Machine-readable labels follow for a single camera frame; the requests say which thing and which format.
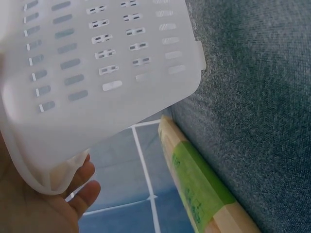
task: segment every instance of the rectangular hole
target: rectangular hole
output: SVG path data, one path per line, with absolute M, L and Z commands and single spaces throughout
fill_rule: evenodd
M 40 97 L 40 96 L 48 94 L 50 91 L 51 91 L 51 86 L 49 86 L 49 85 L 43 86 L 43 87 L 37 88 L 35 90 L 35 96 Z
M 70 1 L 66 1 L 57 5 L 52 6 L 52 11 L 57 11 L 60 10 L 62 8 L 68 7 L 70 6 L 71 2 Z
M 103 20 L 91 22 L 88 24 L 88 26 L 90 29 L 94 29 L 94 28 L 100 28 L 100 27 L 108 25 L 108 24 L 109 24 L 109 20 L 103 19 Z
M 140 18 L 142 18 L 142 14 L 138 14 L 138 13 L 133 14 L 133 15 L 125 15 L 125 16 L 123 16 L 123 20 L 125 22 L 131 21 L 131 20 L 135 20 L 135 19 L 140 19 Z
M 170 2 L 170 0 L 153 0 L 154 4 L 166 4 L 169 2 Z
M 169 68 L 169 74 L 176 74 L 176 73 L 184 71 L 185 69 L 186 69 L 186 67 L 184 65 L 170 67 Z
M 140 50 L 140 49 L 144 49 L 148 47 L 148 43 L 147 42 L 142 42 L 142 43 L 136 43 L 133 45 L 130 45 L 130 50 L 131 51 L 135 51 L 135 50 Z
M 77 47 L 78 47 L 77 43 L 73 43 L 73 44 L 65 45 L 65 46 L 63 46 L 63 47 L 58 48 L 58 49 L 57 49 L 57 52 L 58 52 L 59 54 L 63 54 L 63 53 L 66 53 L 66 52 L 75 50 L 75 49 L 77 49 Z
M 174 52 L 167 52 L 165 54 L 165 58 L 166 59 L 175 59 L 175 58 L 178 58 L 178 57 L 181 57 L 182 56 L 182 52 L 181 51 L 174 51 Z
M 103 91 L 110 91 L 110 90 L 116 89 L 122 85 L 123 85 L 123 83 L 120 80 L 114 81 L 111 83 L 106 83 L 103 85 Z
M 98 44 L 105 41 L 108 41 L 112 38 L 112 35 L 106 34 L 106 35 L 98 35 L 92 38 L 92 44 Z
M 66 15 L 66 16 L 61 16 L 61 17 L 53 19 L 53 24 L 63 23 L 63 22 L 66 22 L 68 20 L 71 20 L 71 19 L 72 19 L 72 14 Z
M 38 79 L 42 79 L 44 78 L 45 76 L 47 76 L 48 72 L 46 70 L 40 70 L 40 71 L 37 71 L 35 73 L 32 73 L 31 74 L 31 77 L 30 79 L 35 82 L 37 81 Z
M 85 98 L 87 96 L 88 96 L 88 91 L 83 90 L 83 91 L 79 91 L 79 92 L 76 92 L 76 93 L 69 95 L 68 99 L 69 99 L 69 101 L 76 101 L 76 100 Z
M 136 59 L 133 61 L 133 65 L 135 67 L 138 67 L 138 66 L 143 66 L 143 65 L 146 65 L 148 63 L 150 63 L 150 57 L 146 57 L 146 58 L 139 58 L 139 59 Z
M 145 28 L 128 29 L 128 30 L 126 30 L 126 35 L 132 36 L 132 35 L 142 34 L 145 32 L 146 32 Z
M 65 36 L 68 36 L 68 35 L 71 35 L 71 34 L 74 34 L 74 29 L 73 28 L 66 29 L 64 31 L 55 33 L 55 39 L 60 39 L 62 37 L 65 37 Z
M 112 65 L 112 66 L 104 67 L 104 68 L 99 69 L 99 75 L 111 74 L 117 70 L 119 70 L 118 65 Z
M 66 86 L 73 85 L 75 83 L 81 82 L 84 80 L 84 75 L 79 74 L 70 78 L 65 79 L 64 83 Z
M 38 46 L 42 45 L 42 41 L 41 40 L 37 40 L 34 42 L 31 42 L 29 44 L 26 45 L 26 48 L 28 51 L 33 50 L 35 48 L 37 48 Z
M 175 23 L 164 23 L 160 25 L 160 31 L 167 31 L 167 30 L 173 30 L 177 28 L 177 25 Z
M 71 67 L 75 67 L 79 65 L 80 63 L 81 63 L 80 59 L 73 59 L 71 61 L 63 62 L 62 64 L 60 64 L 60 67 L 62 70 L 64 70 L 64 69 L 68 69 Z
M 32 1 L 32 2 L 30 2 L 28 4 L 25 4 L 24 5 L 24 11 L 27 11 L 27 10 L 31 9 L 31 8 L 33 8 L 36 5 L 38 5 L 38 0 Z
M 52 108 L 55 107 L 55 102 L 54 101 L 50 101 L 44 104 L 40 104 L 38 107 L 38 110 L 40 113 L 46 112 L 47 110 L 50 110 Z
M 163 45 L 171 45 L 179 42 L 178 37 L 169 37 L 169 38 L 164 38 L 162 39 L 162 44 Z
M 125 1 L 121 3 L 121 7 L 130 7 L 130 6 L 137 6 L 138 1 L 132 0 L 132 1 Z
M 25 34 L 25 37 L 28 37 L 32 34 L 35 34 L 36 32 L 38 32 L 40 30 L 40 26 L 35 26 L 35 27 L 32 27 L 28 30 L 25 30 L 24 31 L 24 34 Z
M 148 79 L 148 77 L 149 77 L 148 74 L 139 74 L 136 76 L 136 81 L 141 82 L 141 81 Z
M 95 53 L 95 58 L 96 59 L 107 58 L 107 57 L 111 57 L 115 54 L 116 54 L 115 50 L 104 50 L 104 51 L 100 51 L 100 52 Z
M 105 9 L 106 9 L 106 6 L 96 6 L 96 7 L 93 7 L 93 8 L 88 8 L 88 9 L 86 10 L 86 13 L 87 13 L 88 15 L 90 15 L 90 14 L 96 14 L 96 13 L 103 12 Z
M 24 18 L 24 23 L 28 23 L 28 22 L 30 22 L 30 21 L 38 18 L 38 17 L 39 17 L 39 13 L 38 12 L 34 13 L 34 14 L 30 15 L 30 16 L 25 17 Z
M 42 54 L 35 56 L 35 57 L 32 57 L 32 58 L 29 58 L 29 65 L 31 67 L 34 65 L 37 65 L 38 63 L 42 62 L 43 59 L 44 59 L 44 56 Z
M 155 15 L 156 15 L 157 17 L 172 16 L 172 15 L 174 15 L 174 12 L 171 11 L 171 10 L 162 10 L 162 11 L 157 11 L 157 12 L 155 13 Z

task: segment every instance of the blue tile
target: blue tile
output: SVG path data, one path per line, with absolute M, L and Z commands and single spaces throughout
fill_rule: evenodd
M 80 233 L 154 233 L 151 205 L 139 204 L 83 216 Z
M 155 204 L 161 233 L 194 233 L 177 190 L 159 196 Z
M 89 211 L 128 204 L 149 197 L 140 160 L 98 168 L 92 177 L 101 184 L 101 192 Z
M 90 150 L 90 155 L 96 168 L 139 160 L 131 129 L 124 130 L 93 146 Z
M 158 124 L 136 127 L 154 193 L 160 195 L 175 190 L 175 184 L 166 164 L 157 129 Z

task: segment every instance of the gray fabric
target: gray fabric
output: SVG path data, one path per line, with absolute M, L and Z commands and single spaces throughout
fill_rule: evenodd
M 175 121 L 263 232 L 311 232 L 311 2 L 186 2 L 207 69 Z

